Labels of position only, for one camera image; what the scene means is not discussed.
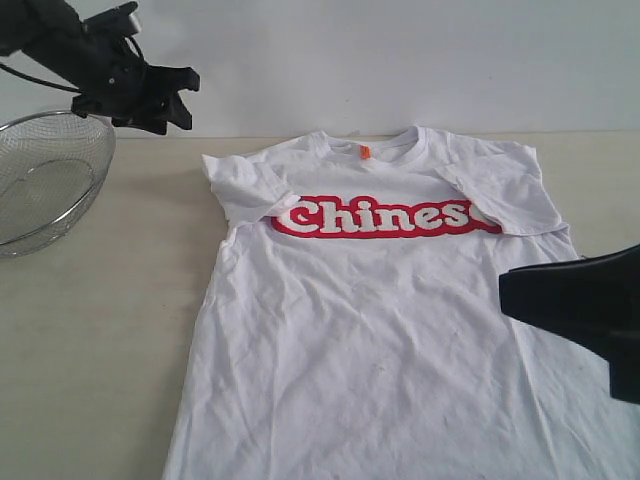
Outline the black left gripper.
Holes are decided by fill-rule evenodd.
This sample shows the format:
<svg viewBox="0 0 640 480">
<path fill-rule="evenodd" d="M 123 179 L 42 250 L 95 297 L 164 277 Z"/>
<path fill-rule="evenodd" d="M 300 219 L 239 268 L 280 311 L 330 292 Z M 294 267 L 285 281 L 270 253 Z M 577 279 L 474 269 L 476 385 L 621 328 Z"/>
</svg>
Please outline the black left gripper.
<svg viewBox="0 0 640 480">
<path fill-rule="evenodd" d="M 98 115 L 114 127 L 133 128 L 165 135 L 170 124 L 189 131 L 193 117 L 180 92 L 197 92 L 200 76 L 191 67 L 149 64 L 136 45 L 120 44 L 101 83 L 81 88 L 71 111 L 80 116 Z"/>
</svg>

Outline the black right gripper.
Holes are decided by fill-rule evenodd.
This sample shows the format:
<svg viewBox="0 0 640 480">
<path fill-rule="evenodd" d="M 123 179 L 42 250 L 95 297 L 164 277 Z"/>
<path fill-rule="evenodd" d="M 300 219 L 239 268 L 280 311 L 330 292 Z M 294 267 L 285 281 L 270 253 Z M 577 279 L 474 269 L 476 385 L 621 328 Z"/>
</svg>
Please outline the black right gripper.
<svg viewBox="0 0 640 480">
<path fill-rule="evenodd" d="M 639 247 L 499 276 L 503 314 L 572 341 L 609 365 L 612 398 L 639 402 Z"/>
</svg>

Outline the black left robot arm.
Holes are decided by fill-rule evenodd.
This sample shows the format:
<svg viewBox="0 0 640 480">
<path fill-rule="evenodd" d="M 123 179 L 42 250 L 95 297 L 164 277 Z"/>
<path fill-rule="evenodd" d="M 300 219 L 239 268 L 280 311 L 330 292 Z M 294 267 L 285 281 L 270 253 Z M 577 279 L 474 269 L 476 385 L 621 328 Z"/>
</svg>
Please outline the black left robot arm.
<svg viewBox="0 0 640 480">
<path fill-rule="evenodd" d="M 21 52 L 66 80 L 71 111 L 110 119 L 115 127 L 164 135 L 169 125 L 189 131 L 193 118 L 179 93 L 196 92 L 191 67 L 147 62 L 134 37 L 138 4 L 129 1 L 81 19 L 65 1 L 4 1 L 1 55 Z"/>
</svg>

